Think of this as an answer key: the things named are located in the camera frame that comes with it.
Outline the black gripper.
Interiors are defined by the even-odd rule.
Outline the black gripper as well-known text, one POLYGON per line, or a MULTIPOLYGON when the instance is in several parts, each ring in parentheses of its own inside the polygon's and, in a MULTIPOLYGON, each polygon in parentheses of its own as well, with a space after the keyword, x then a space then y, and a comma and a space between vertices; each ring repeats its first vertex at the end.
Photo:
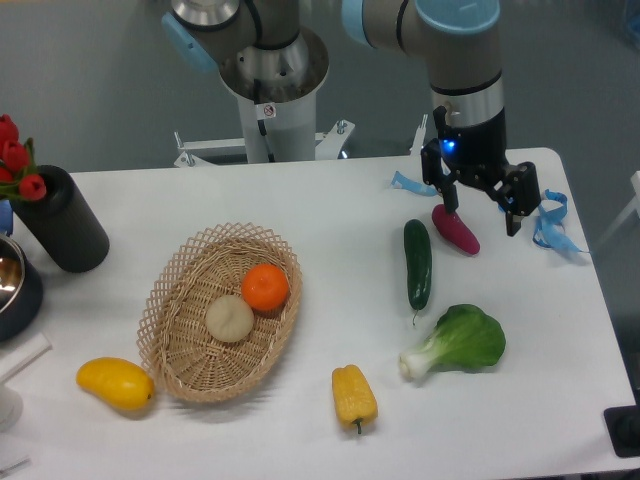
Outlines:
POLYGON ((454 214, 459 206, 455 181, 491 190, 490 198, 504 212, 506 234, 515 236, 522 219, 541 202, 535 164, 508 164, 503 109, 488 121, 465 127, 450 125, 447 113, 444 106, 433 111, 438 140, 430 140, 421 149, 423 182, 442 197, 447 214, 454 214))

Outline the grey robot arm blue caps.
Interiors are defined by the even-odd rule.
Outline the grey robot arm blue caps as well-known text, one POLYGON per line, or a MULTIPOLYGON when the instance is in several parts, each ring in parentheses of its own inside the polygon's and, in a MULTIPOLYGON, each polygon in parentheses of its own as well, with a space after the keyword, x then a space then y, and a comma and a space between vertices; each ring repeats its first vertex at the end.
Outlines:
MULTIPOLYGON (((425 183, 457 209, 456 188, 485 192, 504 211, 506 231, 539 205, 535 167, 506 157, 496 1, 345 1, 355 41, 423 60, 436 137, 420 152, 425 183)), ((235 95, 252 163, 316 156, 315 95, 329 67, 321 38, 300 21, 296 1, 175 1, 162 19, 180 55, 219 73, 235 95)))

